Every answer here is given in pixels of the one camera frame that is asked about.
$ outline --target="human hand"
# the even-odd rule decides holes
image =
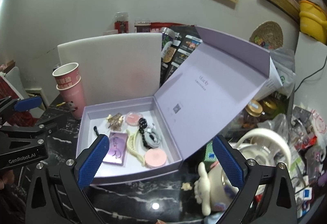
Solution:
[[[4,188],[5,184],[14,183],[14,172],[12,170],[6,171],[2,176],[0,176],[0,190]]]

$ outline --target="paper cup rim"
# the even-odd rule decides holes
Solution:
[[[76,86],[76,85],[81,81],[81,79],[82,79],[82,78],[80,78],[79,81],[77,81],[74,85],[72,85],[72,86],[70,86],[70,87],[68,87],[68,88],[60,89],[60,88],[58,88],[58,84],[56,85],[56,88],[57,88],[57,90],[59,90],[59,91],[63,91],[63,90],[67,90],[67,89],[71,89],[72,87],[75,87],[75,86]]]
[[[71,65],[71,64],[76,64],[76,66],[74,67],[74,69],[72,69],[72,70],[70,70],[69,72],[66,72],[66,73],[64,73],[64,74],[61,74],[61,75],[55,75],[55,72],[56,72],[58,69],[62,68],[63,66],[67,66],[67,65]],[[52,72],[52,75],[53,75],[55,78],[56,78],[56,77],[61,77],[61,76],[64,76],[64,75],[66,75],[66,74],[69,74],[69,73],[73,72],[76,68],[78,68],[79,64],[76,63],[76,62],[73,62],[73,63],[65,64],[65,65],[63,65],[63,66],[58,67],[55,71]]]

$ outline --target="marble countertop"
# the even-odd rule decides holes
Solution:
[[[61,102],[58,96],[41,117],[45,120],[58,114],[67,116],[66,127],[47,139],[49,158],[42,161],[47,165],[63,164],[76,153],[80,120],[75,120],[65,105],[56,107]],[[183,183],[190,183],[193,188],[199,178],[195,169],[198,162],[193,162],[193,156],[183,163],[180,171],[169,175],[133,183],[90,186],[84,191],[108,224],[156,223],[157,219],[167,223],[202,223],[201,205],[196,203],[194,190],[181,189]],[[35,165],[27,167],[20,187],[13,186],[24,201]],[[62,186],[58,186],[58,191],[68,216],[73,223],[79,223]]]

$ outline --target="blue gripper pad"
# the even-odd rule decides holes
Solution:
[[[39,107],[41,103],[42,103],[42,99],[39,96],[35,96],[27,99],[21,99],[16,102],[14,106],[14,110],[22,112],[22,111],[34,109],[36,107]]]
[[[85,160],[78,172],[78,186],[83,189],[89,186],[93,178],[98,171],[104,157],[109,151],[109,138],[107,136],[102,137],[100,142],[94,147],[91,154]]]
[[[244,185],[243,171],[218,136],[212,141],[212,150],[232,186],[241,189]]]

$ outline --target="pink paper cup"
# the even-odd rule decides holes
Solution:
[[[84,107],[86,106],[81,79],[73,86],[65,89],[57,89],[63,100],[66,102],[69,110],[76,119],[82,118]]]
[[[74,86],[80,79],[78,63],[69,63],[58,67],[53,71],[59,89],[65,89]]]

